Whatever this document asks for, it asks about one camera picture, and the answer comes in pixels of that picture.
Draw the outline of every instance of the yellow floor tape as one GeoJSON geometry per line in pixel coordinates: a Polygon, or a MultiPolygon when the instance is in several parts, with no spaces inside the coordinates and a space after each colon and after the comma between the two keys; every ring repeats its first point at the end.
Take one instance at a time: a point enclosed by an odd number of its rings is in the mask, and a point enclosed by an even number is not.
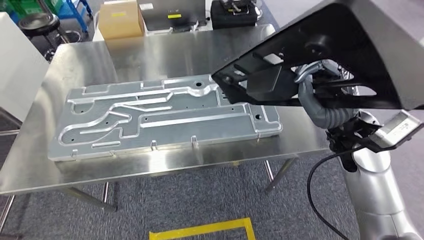
{"type": "Polygon", "coordinates": [[[256,240],[250,217],[231,221],[222,221],[202,226],[193,226],[163,232],[149,232],[149,240],[168,240],[187,238],[196,235],[210,234],[230,229],[245,228],[247,240],[256,240]]]}

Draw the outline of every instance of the yellow label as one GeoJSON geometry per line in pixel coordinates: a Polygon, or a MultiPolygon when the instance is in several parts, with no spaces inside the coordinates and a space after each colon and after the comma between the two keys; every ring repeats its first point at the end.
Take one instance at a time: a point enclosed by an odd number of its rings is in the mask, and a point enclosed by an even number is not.
{"type": "Polygon", "coordinates": [[[125,11],[122,11],[122,12],[113,12],[112,13],[112,17],[122,17],[122,16],[125,16],[125,15],[127,15],[127,13],[125,11]]]}
{"type": "Polygon", "coordinates": [[[181,14],[168,15],[168,19],[179,19],[179,18],[181,18],[181,14]]]}

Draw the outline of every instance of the black cable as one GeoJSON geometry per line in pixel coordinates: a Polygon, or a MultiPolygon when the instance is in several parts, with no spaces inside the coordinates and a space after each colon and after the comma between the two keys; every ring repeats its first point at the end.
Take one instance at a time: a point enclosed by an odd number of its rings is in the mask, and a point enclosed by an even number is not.
{"type": "Polygon", "coordinates": [[[312,180],[312,176],[314,175],[315,170],[317,170],[317,168],[322,165],[323,163],[327,162],[328,160],[340,157],[341,155],[345,155],[345,154],[351,154],[353,152],[356,152],[358,150],[364,149],[364,146],[359,146],[356,147],[354,149],[351,150],[347,150],[344,152],[340,152],[340,153],[336,153],[330,156],[327,156],[323,159],[321,159],[319,162],[317,162],[312,169],[309,172],[309,176],[307,177],[307,182],[306,182],[306,191],[307,191],[307,199],[309,201],[309,204],[313,210],[313,212],[316,214],[316,216],[319,218],[319,220],[321,220],[325,225],[327,225],[331,230],[333,230],[337,235],[339,235],[342,239],[344,240],[349,240],[349,238],[347,236],[345,236],[343,233],[341,233],[336,227],[334,227],[331,223],[329,223],[317,210],[317,208],[315,207],[314,202],[312,201],[312,196],[311,196],[311,180],[312,180]]]}

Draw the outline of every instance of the floor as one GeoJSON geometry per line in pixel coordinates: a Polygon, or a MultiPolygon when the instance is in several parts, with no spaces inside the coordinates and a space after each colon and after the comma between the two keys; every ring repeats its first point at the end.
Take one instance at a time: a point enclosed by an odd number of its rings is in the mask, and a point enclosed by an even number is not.
{"type": "MultiPolygon", "coordinates": [[[[101,0],[89,0],[99,9],[101,0]]],[[[263,23],[283,26],[306,11],[318,0],[264,0],[263,23]]],[[[421,0],[405,0],[414,6],[421,0]]],[[[413,27],[407,14],[400,14],[417,39],[424,36],[423,26],[413,27]]],[[[66,30],[78,30],[72,20],[63,21],[66,30]]],[[[93,36],[93,26],[89,35],[93,36]]],[[[33,39],[42,52],[43,39],[33,39]]],[[[387,119],[393,111],[373,111],[387,119]]],[[[423,112],[415,112],[424,120],[423,112]]],[[[0,138],[0,157],[4,159],[13,138],[0,138]]],[[[412,141],[392,152],[392,167],[409,208],[412,220],[424,234],[424,163],[419,161],[424,131],[412,141]]],[[[154,178],[133,178],[112,184],[110,201],[118,211],[107,213],[75,200],[59,191],[18,195],[13,205],[5,233],[22,235],[24,240],[61,239],[148,239],[149,232],[162,232],[197,225],[250,217],[258,240],[338,239],[311,211],[306,196],[306,178],[312,165],[325,154],[298,161],[276,189],[266,194],[268,178],[260,161],[234,167],[211,168],[154,178]]],[[[271,162],[274,172],[283,160],[271,162]]],[[[358,239],[358,226],[350,204],[343,176],[337,161],[319,168],[312,184],[313,199],[319,211],[350,239],[358,239]]],[[[101,185],[82,187],[96,197],[101,185]]],[[[246,239],[239,231],[208,234],[190,239],[246,239]]]]}

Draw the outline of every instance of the metal table top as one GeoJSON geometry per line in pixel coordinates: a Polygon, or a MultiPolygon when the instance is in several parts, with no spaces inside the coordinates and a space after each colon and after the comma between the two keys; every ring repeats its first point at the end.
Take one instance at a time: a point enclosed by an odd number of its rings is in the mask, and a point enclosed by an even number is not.
{"type": "Polygon", "coordinates": [[[263,25],[114,40],[107,45],[103,41],[61,45],[0,171],[0,194],[326,151],[324,132],[313,125],[301,107],[279,107],[283,131],[274,137],[115,158],[67,162],[47,158],[70,89],[209,74],[273,32],[271,25],[263,25]]]}

